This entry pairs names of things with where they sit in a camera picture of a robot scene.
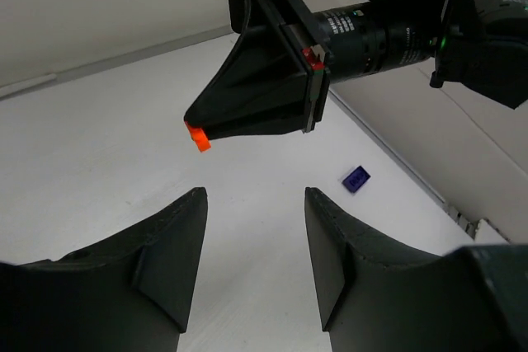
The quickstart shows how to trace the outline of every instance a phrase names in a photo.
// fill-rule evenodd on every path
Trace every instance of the white table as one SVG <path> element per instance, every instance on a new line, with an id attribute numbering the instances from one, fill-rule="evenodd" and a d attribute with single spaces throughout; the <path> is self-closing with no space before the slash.
<path id="1" fill-rule="evenodd" d="M 178 351 L 329 351 L 304 227 L 304 187 L 436 254 L 471 243 L 334 103 L 311 134 L 228 138 L 198 153 L 182 122 L 234 38 L 0 102 L 0 258 L 58 259 L 194 186 L 210 211 Z M 351 195 L 340 179 L 372 178 Z"/>

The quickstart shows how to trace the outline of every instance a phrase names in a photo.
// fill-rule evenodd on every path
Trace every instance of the blue box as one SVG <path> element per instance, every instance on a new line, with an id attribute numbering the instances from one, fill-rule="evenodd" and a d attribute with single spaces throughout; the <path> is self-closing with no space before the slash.
<path id="1" fill-rule="evenodd" d="M 346 179 L 343 185 L 352 194 L 355 194 L 370 179 L 370 175 L 365 168 L 357 167 Z"/>

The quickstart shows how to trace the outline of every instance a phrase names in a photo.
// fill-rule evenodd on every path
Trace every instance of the small orange object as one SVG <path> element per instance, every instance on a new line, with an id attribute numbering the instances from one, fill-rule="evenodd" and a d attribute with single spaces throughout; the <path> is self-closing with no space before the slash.
<path id="1" fill-rule="evenodd" d="M 205 135 L 205 132 L 202 128 L 191 127 L 188 123 L 185 123 L 185 125 L 191 133 L 192 140 L 194 140 L 196 146 L 198 146 L 198 150 L 204 152 L 205 150 L 209 150 L 211 148 L 211 143 L 207 139 L 207 135 Z"/>

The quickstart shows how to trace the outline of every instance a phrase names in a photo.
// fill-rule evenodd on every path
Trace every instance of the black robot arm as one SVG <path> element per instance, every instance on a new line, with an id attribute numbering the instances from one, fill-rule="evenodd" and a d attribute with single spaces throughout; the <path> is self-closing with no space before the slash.
<path id="1" fill-rule="evenodd" d="M 302 0 L 229 0 L 238 41 L 185 114 L 208 139 L 310 132 L 331 82 L 436 61 L 512 109 L 528 100 L 528 0 L 367 0 L 312 13 Z"/>

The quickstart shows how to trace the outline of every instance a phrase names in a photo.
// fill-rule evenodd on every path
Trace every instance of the white wall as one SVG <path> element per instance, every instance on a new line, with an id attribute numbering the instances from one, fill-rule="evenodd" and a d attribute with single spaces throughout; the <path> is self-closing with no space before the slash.
<path id="1" fill-rule="evenodd" d="M 363 0 L 306 0 L 315 10 Z M 429 88 L 433 62 L 339 84 L 354 111 L 466 217 L 528 242 L 528 106 L 460 84 Z"/>
<path id="2" fill-rule="evenodd" d="M 0 86 L 228 23 L 227 0 L 0 0 Z"/>

